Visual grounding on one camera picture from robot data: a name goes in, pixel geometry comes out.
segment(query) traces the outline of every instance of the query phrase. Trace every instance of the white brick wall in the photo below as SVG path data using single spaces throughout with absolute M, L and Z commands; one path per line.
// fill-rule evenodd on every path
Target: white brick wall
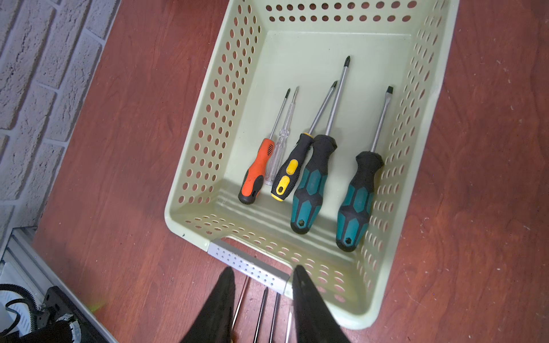
M 119 3 L 0 0 L 0 238 L 38 224 Z

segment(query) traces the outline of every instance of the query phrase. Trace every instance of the teal and black screwdriver handle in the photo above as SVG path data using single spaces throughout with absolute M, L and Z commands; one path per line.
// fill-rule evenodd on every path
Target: teal and black screwdriver handle
M 328 178 L 328 160 L 337 147 L 335 139 L 325 134 L 319 134 L 313 140 L 311 160 L 305 166 L 301 182 L 294 193 L 290 226 L 295 233 L 309 232 L 320 212 L 324 184 Z
M 356 157 L 358 169 L 352 178 L 347 195 L 338 212 L 338 231 L 335 242 L 347 252 L 354 251 L 366 234 L 374 197 L 374 177 L 383 167 L 379 154 L 363 151 Z

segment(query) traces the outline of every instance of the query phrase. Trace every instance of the clear plastic handle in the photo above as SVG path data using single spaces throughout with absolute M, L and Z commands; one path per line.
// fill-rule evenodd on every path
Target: clear plastic handle
M 267 163 L 267 172 L 265 173 L 266 185 L 273 185 L 273 180 L 275 179 L 276 173 L 282 163 L 282 157 L 284 155 L 284 151 L 286 150 L 286 140 L 290 135 L 290 123 L 292 122 L 292 117 L 294 115 L 294 108 L 295 103 L 292 102 L 288 108 L 288 115 L 286 116 L 286 120 L 284 120 L 284 126 L 280 130 L 278 141 L 274 145 L 274 151 L 271 159 L 269 159 L 269 162 Z

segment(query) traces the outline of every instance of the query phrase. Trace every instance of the brick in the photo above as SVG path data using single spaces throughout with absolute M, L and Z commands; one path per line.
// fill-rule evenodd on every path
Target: brick
M 4 237 L 4 232 L 8 228 L 9 220 L 12 217 L 13 206 L 0 206 L 0 238 Z
M 32 86 L 19 113 L 14 134 L 0 161 L 0 200 L 18 198 L 29 167 L 40 142 L 47 116 L 52 109 L 55 93 L 40 86 Z
M 0 1 L 0 55 L 4 51 L 5 41 L 15 23 L 15 15 L 19 10 L 20 0 Z
M 94 0 L 86 20 L 86 28 L 105 39 L 119 4 L 119 0 Z
M 5 134 L 0 134 L 0 161 L 2 161 L 2 156 L 4 155 L 5 146 L 8 144 L 9 137 Z
M 44 1 L 24 1 L 13 28 L 14 39 L 0 70 L 0 128 L 11 129 L 25 98 L 53 19 Z
M 65 142 L 76 122 L 93 71 L 101 55 L 101 44 L 88 35 L 82 35 L 65 76 L 63 94 L 49 118 L 46 138 Z
M 21 194 L 21 204 L 13 213 L 14 227 L 38 225 L 62 154 L 63 147 L 46 143 L 40 145 L 29 180 Z
M 89 0 L 66 1 L 57 13 L 35 80 L 59 88 L 89 10 Z

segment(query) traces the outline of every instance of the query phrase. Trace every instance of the black cable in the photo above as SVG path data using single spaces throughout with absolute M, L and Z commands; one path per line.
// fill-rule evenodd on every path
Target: black cable
M 34 297 L 32 296 L 32 294 L 28 290 L 26 290 L 24 287 L 21 287 L 19 285 L 14 285 L 14 284 L 0 284 L 0 291 L 11 291 L 11 292 L 17 293 L 24 300 L 26 300 L 26 301 L 23 302 L 23 301 L 21 301 L 21 299 L 16 299 L 16 300 L 18 300 L 17 302 L 23 302 L 23 303 L 27 304 L 27 306 L 29 307 L 29 313 L 30 313 L 30 319 L 31 319 L 31 332 L 35 331 L 37 329 L 37 326 L 36 326 L 36 313 L 38 312 L 38 308 L 36 307 L 36 302 L 35 302 Z M 12 324 L 13 327 L 9 330 L 9 331 L 11 331 L 19 323 L 21 315 L 18 314 L 17 311 L 8 308 L 8 304 L 6 304 L 6 310 L 8 310 L 9 312 L 16 313 L 19 316 L 19 319 L 16 318 L 15 325 Z
M 11 313 L 15 313 L 16 317 L 15 317 L 15 320 L 13 321 L 13 323 L 9 326 L 9 328 L 7 328 L 6 330 L 2 331 L 0 333 L 0 335 L 2 337 L 6 336 L 7 334 L 9 334 L 10 331 L 13 330 L 13 328 L 15 328 L 17 326 L 17 324 L 19 324 L 19 321 L 21 320 L 21 315 L 19 314 L 19 312 L 17 312 L 16 310 L 13 310 L 11 308 L 8 307 L 9 305 L 6 304 L 5 305 L 5 308 L 7 311 L 11 312 Z

